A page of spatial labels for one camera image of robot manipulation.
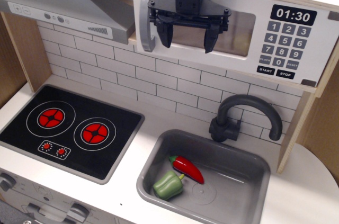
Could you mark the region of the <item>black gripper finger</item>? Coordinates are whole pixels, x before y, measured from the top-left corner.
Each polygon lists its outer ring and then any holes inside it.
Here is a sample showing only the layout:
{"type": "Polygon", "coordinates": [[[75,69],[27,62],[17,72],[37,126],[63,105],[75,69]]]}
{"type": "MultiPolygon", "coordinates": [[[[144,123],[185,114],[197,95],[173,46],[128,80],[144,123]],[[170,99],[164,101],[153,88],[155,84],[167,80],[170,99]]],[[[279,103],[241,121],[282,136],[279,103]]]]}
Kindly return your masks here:
{"type": "Polygon", "coordinates": [[[157,33],[163,46],[169,48],[173,38],[173,25],[156,20],[157,33]]]}
{"type": "Polygon", "coordinates": [[[219,25],[212,24],[210,28],[206,29],[204,34],[204,49],[205,53],[213,51],[214,46],[218,40],[219,25]]]}

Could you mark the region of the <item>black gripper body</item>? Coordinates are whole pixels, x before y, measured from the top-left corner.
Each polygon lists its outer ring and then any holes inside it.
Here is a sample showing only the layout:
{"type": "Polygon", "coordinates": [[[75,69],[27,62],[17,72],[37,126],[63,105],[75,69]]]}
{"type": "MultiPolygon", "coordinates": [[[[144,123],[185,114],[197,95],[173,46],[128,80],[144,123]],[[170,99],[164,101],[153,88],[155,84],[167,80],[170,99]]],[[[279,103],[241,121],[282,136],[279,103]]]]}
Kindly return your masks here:
{"type": "Polygon", "coordinates": [[[212,0],[151,0],[149,19],[160,33],[173,31],[173,26],[228,30],[231,10],[212,0]]]}

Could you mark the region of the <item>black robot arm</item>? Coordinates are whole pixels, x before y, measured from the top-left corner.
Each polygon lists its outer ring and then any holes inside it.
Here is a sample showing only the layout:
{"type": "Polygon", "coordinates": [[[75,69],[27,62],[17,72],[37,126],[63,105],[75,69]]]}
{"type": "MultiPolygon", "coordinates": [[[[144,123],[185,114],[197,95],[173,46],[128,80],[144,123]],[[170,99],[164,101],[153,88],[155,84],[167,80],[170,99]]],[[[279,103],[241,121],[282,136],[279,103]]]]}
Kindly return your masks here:
{"type": "Polygon", "coordinates": [[[212,0],[151,0],[149,19],[157,28],[162,44],[169,48],[173,26],[205,29],[205,53],[212,52],[219,34],[228,30],[231,10],[212,0]]]}

